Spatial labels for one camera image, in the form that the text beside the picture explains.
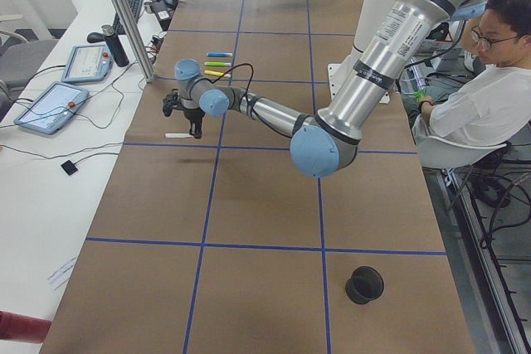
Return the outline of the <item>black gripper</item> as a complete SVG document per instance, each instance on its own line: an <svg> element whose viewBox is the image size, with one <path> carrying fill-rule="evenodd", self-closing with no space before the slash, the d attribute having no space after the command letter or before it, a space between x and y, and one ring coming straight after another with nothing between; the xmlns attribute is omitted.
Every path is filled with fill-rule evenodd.
<svg viewBox="0 0 531 354"><path fill-rule="evenodd" d="M185 109L183 114L190 123L190 135L195 139L200 139L202 137L202 120L204 118L204 112L202 109Z"/></svg>

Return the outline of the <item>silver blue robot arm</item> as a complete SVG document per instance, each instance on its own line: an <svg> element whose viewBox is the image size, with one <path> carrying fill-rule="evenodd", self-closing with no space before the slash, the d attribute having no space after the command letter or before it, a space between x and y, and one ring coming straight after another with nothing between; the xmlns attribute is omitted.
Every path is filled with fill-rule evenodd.
<svg viewBox="0 0 531 354"><path fill-rule="evenodd" d="M193 59L174 67L185 111L218 117L235 110L291 139L290 156L306 176L327 177L358 153L362 126L402 74L429 32L445 21L484 11L486 0L394 0L362 55L353 63L331 103L309 116L248 90L220 86Z"/></svg>

